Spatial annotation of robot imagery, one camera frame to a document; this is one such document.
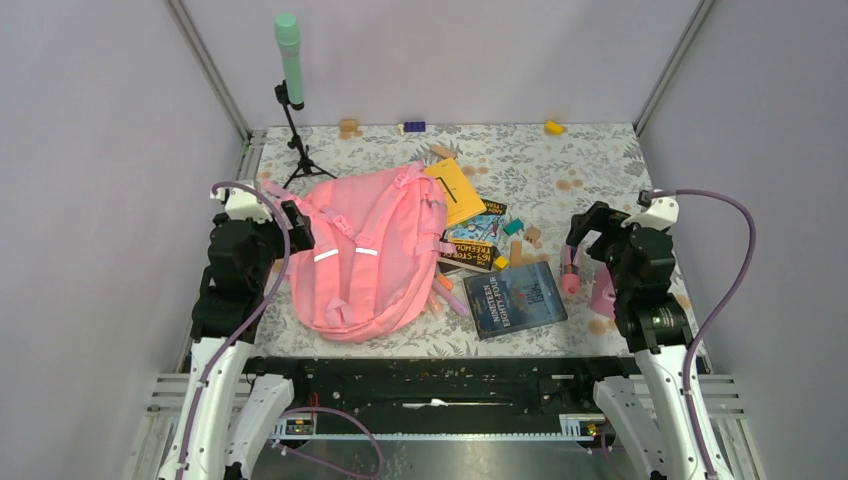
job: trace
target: book cover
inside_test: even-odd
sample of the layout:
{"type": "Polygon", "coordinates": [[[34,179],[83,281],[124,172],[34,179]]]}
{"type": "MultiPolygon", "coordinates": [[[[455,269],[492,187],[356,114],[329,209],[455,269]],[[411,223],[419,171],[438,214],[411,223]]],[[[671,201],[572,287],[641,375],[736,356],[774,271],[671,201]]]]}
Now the book cover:
{"type": "Polygon", "coordinates": [[[463,280],[481,340],[568,319],[548,262],[463,280]]]}
{"type": "Polygon", "coordinates": [[[448,203],[448,227],[468,220],[486,211],[483,200],[474,191],[468,177],[462,173],[456,160],[446,158],[424,169],[424,173],[435,178],[445,191],[448,203]]]}
{"type": "Polygon", "coordinates": [[[495,259],[500,256],[498,248],[486,242],[451,240],[451,243],[456,247],[456,253],[443,253],[439,258],[442,264],[467,268],[475,272],[490,272],[495,259]]]}
{"type": "Polygon", "coordinates": [[[498,232],[504,223],[506,205],[483,199],[486,211],[445,230],[445,240],[474,240],[489,245],[498,243],[498,232]]]}

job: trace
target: wooden block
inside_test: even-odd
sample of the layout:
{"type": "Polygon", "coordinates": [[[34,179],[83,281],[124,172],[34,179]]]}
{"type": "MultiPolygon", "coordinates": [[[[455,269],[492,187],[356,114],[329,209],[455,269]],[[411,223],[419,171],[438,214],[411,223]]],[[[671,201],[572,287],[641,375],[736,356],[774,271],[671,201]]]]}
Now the wooden block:
{"type": "Polygon", "coordinates": [[[530,227],[524,232],[524,240],[527,240],[530,243],[536,243],[539,241],[539,237],[542,236],[542,231],[536,227],[530,227]]]}
{"type": "Polygon", "coordinates": [[[516,218],[515,220],[503,226],[504,233],[506,233],[507,235],[512,235],[513,233],[521,230],[522,228],[524,228],[524,222],[522,222],[520,218],[516,218]]]}
{"type": "Polygon", "coordinates": [[[493,265],[495,267],[495,270],[503,270],[504,268],[509,266],[509,260],[504,257],[498,257],[498,259],[495,260],[495,263],[493,265]]]}
{"type": "Polygon", "coordinates": [[[551,135],[560,135],[565,131],[565,127],[557,125],[552,120],[549,120],[548,123],[545,124],[545,131],[551,135]]]}
{"type": "Polygon", "coordinates": [[[442,158],[456,158],[456,154],[441,145],[433,145],[430,151],[442,158]]]}
{"type": "Polygon", "coordinates": [[[509,247],[509,266],[521,266],[521,240],[513,240],[512,246],[509,247]]]}
{"type": "Polygon", "coordinates": [[[356,133],[359,130],[359,122],[356,120],[342,120],[339,122],[339,130],[347,133],[356,133]]]}

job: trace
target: white wall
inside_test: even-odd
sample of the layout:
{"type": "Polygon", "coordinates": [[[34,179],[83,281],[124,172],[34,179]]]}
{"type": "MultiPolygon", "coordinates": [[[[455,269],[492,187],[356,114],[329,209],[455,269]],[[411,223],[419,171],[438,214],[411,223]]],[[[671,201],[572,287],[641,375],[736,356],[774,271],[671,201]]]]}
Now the white wall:
{"type": "Polygon", "coordinates": [[[114,480],[239,141],[163,0],[4,2],[0,476],[114,480]]]}
{"type": "Polygon", "coordinates": [[[248,124],[285,123],[274,18],[301,23],[308,125],[635,121],[697,0],[185,0],[248,124]]]}
{"type": "MultiPolygon", "coordinates": [[[[643,136],[663,188],[745,203],[747,281],[707,337],[736,377],[767,478],[844,478],[848,427],[848,3],[718,2],[643,136]]],[[[705,318],[744,253],[741,217],[682,199],[680,262],[705,318]]]]}

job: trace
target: table surface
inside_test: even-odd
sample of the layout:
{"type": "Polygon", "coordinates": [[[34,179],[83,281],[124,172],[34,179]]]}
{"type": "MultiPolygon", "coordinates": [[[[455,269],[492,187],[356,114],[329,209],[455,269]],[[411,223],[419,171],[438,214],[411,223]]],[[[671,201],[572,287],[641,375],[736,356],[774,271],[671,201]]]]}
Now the table surface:
{"type": "MultiPolygon", "coordinates": [[[[542,125],[429,125],[427,132],[400,135],[395,126],[363,126],[363,135],[339,138],[338,127],[299,129],[310,147],[310,158],[336,176],[368,173],[415,160],[434,163],[440,158],[430,146],[440,144],[457,153],[457,162],[481,197],[508,205],[508,218],[542,231],[541,248],[524,242],[525,255],[550,262],[559,271],[559,251],[568,233],[571,216],[583,213],[601,200],[613,208],[635,212],[639,190],[651,182],[636,135],[629,124],[568,125],[560,136],[543,132],[542,125]]],[[[297,154],[286,146],[290,130],[268,131],[258,170],[260,178],[282,185],[297,163],[297,154]]],[[[327,177],[298,179],[290,190],[307,194],[327,177]]],[[[517,235],[501,235],[498,247],[508,255],[517,235]]],[[[256,336],[258,354],[287,357],[550,357],[627,354],[624,339],[612,319],[589,308],[592,279],[601,266],[584,258],[581,291],[563,297],[568,320],[490,340],[477,338],[471,316],[448,308],[434,315],[422,313],[400,330],[362,344],[323,339],[296,317],[291,291],[284,283],[268,307],[256,336]]],[[[452,274],[454,293],[463,300],[464,274],[452,274]]],[[[671,292],[686,310],[697,330],[689,296],[679,269],[671,292]]]]}

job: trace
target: backpack buckle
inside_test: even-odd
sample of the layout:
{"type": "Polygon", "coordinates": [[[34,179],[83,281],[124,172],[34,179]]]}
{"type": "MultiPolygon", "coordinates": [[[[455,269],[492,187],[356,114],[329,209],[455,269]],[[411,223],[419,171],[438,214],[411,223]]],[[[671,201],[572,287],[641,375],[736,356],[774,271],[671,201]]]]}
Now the backpack buckle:
{"type": "Polygon", "coordinates": [[[333,225],[336,226],[345,236],[350,236],[350,232],[353,231],[353,226],[351,226],[350,222],[341,215],[336,215],[333,217],[333,225]]]}
{"type": "Polygon", "coordinates": [[[409,174],[407,174],[406,172],[398,174],[398,176],[395,178],[395,188],[403,188],[411,181],[412,180],[410,179],[409,174]]]}
{"type": "Polygon", "coordinates": [[[369,237],[368,235],[365,235],[364,233],[360,233],[359,235],[356,236],[355,242],[356,242],[357,245],[362,245],[363,247],[367,247],[367,246],[371,245],[371,240],[372,240],[372,238],[369,237]]]}

